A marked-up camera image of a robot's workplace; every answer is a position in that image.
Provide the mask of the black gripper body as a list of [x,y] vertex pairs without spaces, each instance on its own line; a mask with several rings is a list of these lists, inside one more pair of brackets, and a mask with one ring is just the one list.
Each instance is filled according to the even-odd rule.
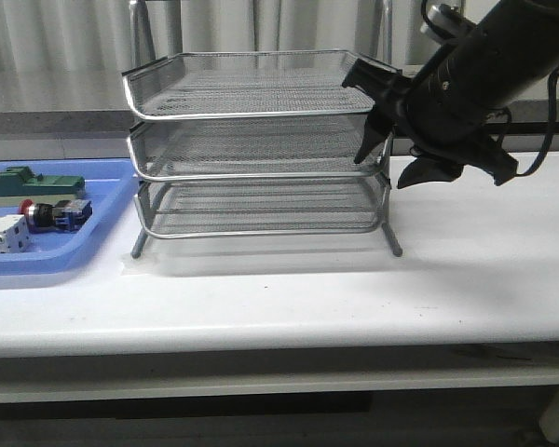
[[416,158],[448,160],[461,165],[462,172],[473,166],[496,185],[515,177],[518,161],[484,130],[490,111],[467,101],[444,69],[418,80],[358,59],[342,86],[369,96],[373,108],[391,119],[391,129],[414,143]]

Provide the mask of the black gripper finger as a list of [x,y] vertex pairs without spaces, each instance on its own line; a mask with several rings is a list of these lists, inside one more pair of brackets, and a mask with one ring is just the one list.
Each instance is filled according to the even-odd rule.
[[375,106],[367,115],[361,147],[354,157],[354,163],[360,164],[374,149],[384,142],[391,133],[391,119],[382,114],[382,112]]
[[422,183],[450,183],[462,174],[462,166],[448,160],[416,158],[402,172],[397,188],[403,189]]

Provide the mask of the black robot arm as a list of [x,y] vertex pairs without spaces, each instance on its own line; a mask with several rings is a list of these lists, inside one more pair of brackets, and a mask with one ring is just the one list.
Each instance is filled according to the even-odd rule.
[[414,77],[358,59],[342,85],[374,101],[366,117],[360,164],[393,129],[413,142],[414,161],[398,186],[452,182],[472,166],[495,185],[521,176],[518,162],[492,138],[488,120],[511,117],[510,103],[541,79],[548,82],[548,123],[533,174],[548,154],[557,118],[559,1],[499,1],[474,23],[441,5],[423,20],[439,50]]

